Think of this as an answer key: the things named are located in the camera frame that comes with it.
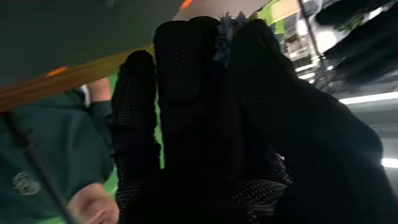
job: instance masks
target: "finger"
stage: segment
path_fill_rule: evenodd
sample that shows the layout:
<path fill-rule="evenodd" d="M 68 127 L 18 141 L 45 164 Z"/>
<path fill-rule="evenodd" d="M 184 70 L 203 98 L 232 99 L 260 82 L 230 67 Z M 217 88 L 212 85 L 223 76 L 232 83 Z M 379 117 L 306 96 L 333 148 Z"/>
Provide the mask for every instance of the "finger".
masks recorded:
<path fill-rule="evenodd" d="M 111 210 L 107 212 L 102 224 L 118 224 L 118 221 L 120 221 L 120 212 L 116 210 Z"/>
<path fill-rule="evenodd" d="M 198 18 L 166 23 L 155 36 L 159 102 L 166 142 L 166 166 L 203 161 L 208 128 L 207 79 L 214 55 L 217 21 Z"/>
<path fill-rule="evenodd" d="M 391 0 L 343 0 L 319 13 L 317 21 L 322 25 L 343 25 L 358 14 L 374 11 Z"/>
<path fill-rule="evenodd" d="M 118 166 L 118 204 L 125 211 L 137 198 L 137 186 L 160 170 L 155 140 L 155 63 L 144 51 L 132 53 L 118 76 L 112 98 L 112 143 Z"/>
<path fill-rule="evenodd" d="M 98 200 L 95 203 L 91 203 L 89 207 L 84 211 L 84 223 L 95 224 L 100 222 L 104 215 L 107 213 L 107 207 L 104 206 L 104 201 Z"/>
<path fill-rule="evenodd" d="M 253 21 L 242 28 L 232 48 L 228 70 L 246 114 L 248 176 L 288 183 L 281 156 L 271 149 L 262 129 L 285 120 L 278 116 L 290 117 L 290 111 L 296 113 L 296 104 L 287 104 L 296 102 L 296 74 L 264 21 Z"/>

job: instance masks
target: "person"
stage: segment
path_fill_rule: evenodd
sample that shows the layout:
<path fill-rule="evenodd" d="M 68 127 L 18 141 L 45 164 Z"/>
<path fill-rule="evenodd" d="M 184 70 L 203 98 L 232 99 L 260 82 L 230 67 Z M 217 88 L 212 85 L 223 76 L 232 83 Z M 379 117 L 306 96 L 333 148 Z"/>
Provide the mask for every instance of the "person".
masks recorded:
<path fill-rule="evenodd" d="M 89 102 L 84 91 L 73 89 L 2 113 L 0 223 L 38 224 L 61 215 L 18 144 L 25 137 L 79 222 L 118 223 L 118 204 L 104 189 L 114 170 L 104 120 L 111 114 L 109 80 L 89 83 L 88 90 Z"/>
<path fill-rule="evenodd" d="M 130 55 L 112 99 L 121 223 L 397 223 L 377 134 L 297 78 L 265 22 L 168 22 L 155 54 Z"/>

